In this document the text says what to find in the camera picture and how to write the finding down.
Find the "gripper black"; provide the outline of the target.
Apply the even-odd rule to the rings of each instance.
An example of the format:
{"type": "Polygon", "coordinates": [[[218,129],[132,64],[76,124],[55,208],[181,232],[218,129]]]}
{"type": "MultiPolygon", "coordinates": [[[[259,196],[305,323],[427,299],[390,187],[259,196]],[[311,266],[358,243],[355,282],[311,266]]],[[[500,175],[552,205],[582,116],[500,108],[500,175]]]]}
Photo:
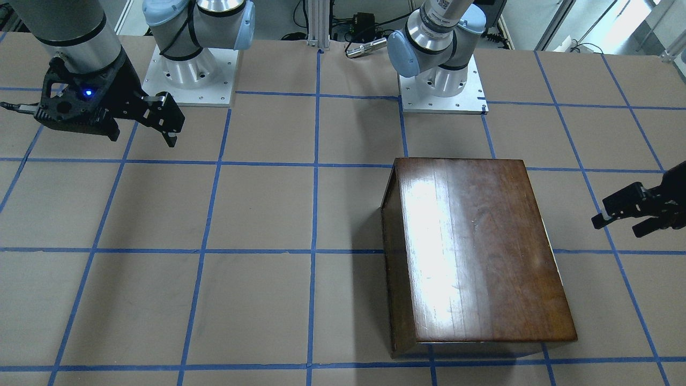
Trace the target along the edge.
{"type": "Polygon", "coordinates": [[[169,92],[119,98],[110,107],[110,112],[114,117],[135,120],[157,130],[168,147],[176,146],[177,136],[185,122],[181,108],[169,92]]]}
{"type": "Polygon", "coordinates": [[[661,183],[646,189],[640,182],[616,191],[602,200],[603,210],[591,218],[595,229],[602,229],[623,218],[652,217],[632,226],[635,237],[661,229],[683,229],[685,225],[685,162],[669,169],[661,183]]]}

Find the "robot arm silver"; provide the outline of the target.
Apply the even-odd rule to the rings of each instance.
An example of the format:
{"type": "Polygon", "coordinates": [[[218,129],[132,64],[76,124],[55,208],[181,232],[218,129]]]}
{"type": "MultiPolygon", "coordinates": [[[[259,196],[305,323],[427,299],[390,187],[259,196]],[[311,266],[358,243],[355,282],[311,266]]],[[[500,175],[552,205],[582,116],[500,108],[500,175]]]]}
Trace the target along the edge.
{"type": "MultiPolygon", "coordinates": [[[[456,97],[468,85],[468,65],[487,27],[483,11],[471,1],[425,1],[402,30],[387,38],[388,56],[402,78],[416,80],[419,90],[441,99],[456,97]]],[[[591,218],[602,229],[622,218],[639,218],[636,237],[659,229],[682,229],[685,223],[685,165],[662,176],[654,188],[635,182],[604,198],[602,212],[591,218]]]]}
{"type": "MultiPolygon", "coordinates": [[[[117,119],[157,130],[176,145],[185,117],[168,91],[149,95],[98,1],[10,1],[51,54],[36,103],[7,103],[44,127],[117,141],[117,119]]],[[[220,71],[211,49],[246,50],[252,44],[252,1],[144,1],[142,10],[172,86],[204,86],[220,71]]]]}

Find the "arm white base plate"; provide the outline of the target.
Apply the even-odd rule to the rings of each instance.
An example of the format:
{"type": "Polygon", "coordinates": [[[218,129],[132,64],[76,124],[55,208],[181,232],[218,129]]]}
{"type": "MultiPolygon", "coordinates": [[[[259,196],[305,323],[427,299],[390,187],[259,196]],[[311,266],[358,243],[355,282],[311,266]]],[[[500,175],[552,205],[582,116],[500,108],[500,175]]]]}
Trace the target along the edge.
{"type": "Polygon", "coordinates": [[[406,113],[487,114],[489,107],[475,56],[466,68],[434,68],[416,77],[398,75],[406,113]]]}
{"type": "Polygon", "coordinates": [[[145,93],[170,93],[180,107],[230,107],[240,50],[205,48],[196,58],[172,61],[155,47],[144,80],[145,93]]]}

